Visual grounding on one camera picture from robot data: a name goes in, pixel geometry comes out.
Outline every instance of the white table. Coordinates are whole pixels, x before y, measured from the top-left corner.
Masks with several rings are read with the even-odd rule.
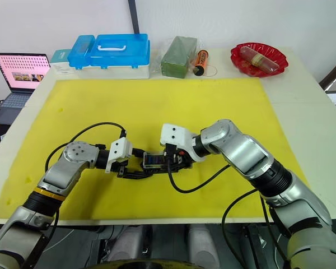
[[[209,64],[217,74],[209,78],[246,77],[230,61],[228,49],[210,49]],[[267,93],[280,125],[285,132],[297,161],[312,191],[326,204],[336,219],[336,107],[318,83],[290,49],[281,49],[287,56],[289,67],[283,74],[263,78]],[[154,73],[151,79],[168,79]],[[0,143],[0,193],[9,169],[20,149],[24,137],[58,76],[51,69]],[[208,219],[148,219],[148,220],[78,220],[60,221],[60,225],[107,225],[107,224],[167,224],[167,223],[218,223],[220,218]],[[262,218],[230,218],[227,222],[262,222]]]

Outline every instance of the small electronic device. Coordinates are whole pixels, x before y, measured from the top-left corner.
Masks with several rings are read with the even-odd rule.
[[[167,163],[164,153],[150,153],[145,151],[143,154],[143,168],[163,168]]]
[[[49,69],[46,54],[0,53],[0,70],[11,91],[0,103],[0,124],[12,124]]]

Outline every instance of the white wall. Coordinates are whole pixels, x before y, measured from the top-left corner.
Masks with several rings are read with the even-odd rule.
[[[154,48],[175,35],[199,37],[207,48],[231,49],[246,41],[292,47],[317,81],[336,65],[336,0],[136,4],[140,30],[149,34]],[[126,0],[0,0],[0,52],[51,57],[57,49],[70,48],[81,34],[131,32]],[[0,73],[0,99],[8,93]]]

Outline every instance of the robotic arm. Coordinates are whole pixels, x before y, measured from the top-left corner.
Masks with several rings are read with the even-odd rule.
[[[205,128],[200,135],[164,124],[161,144],[167,156],[175,146],[194,161],[222,154],[270,205],[282,233],[290,237],[290,268],[336,268],[336,235],[331,217],[321,200],[291,171],[280,164],[256,139],[241,133],[227,119]]]
[[[209,154],[222,154],[270,205],[270,212],[284,234],[290,236],[290,268],[336,268],[336,235],[331,231],[327,208],[291,171],[285,169],[254,138],[242,134],[230,120],[219,120],[200,135],[164,124],[161,144],[164,154],[134,149],[125,138],[103,145],[71,142],[59,160],[44,174],[27,201],[17,208],[0,230],[0,269],[33,268],[49,238],[48,229],[62,202],[84,169],[105,169],[118,177],[142,179],[192,167]],[[142,171],[128,171],[128,158],[141,157]]]

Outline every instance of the laptop keyboard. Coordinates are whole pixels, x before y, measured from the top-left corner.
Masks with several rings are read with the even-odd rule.
[[[26,94],[11,94],[1,106],[5,108],[23,108],[26,101],[30,98],[30,95]]]

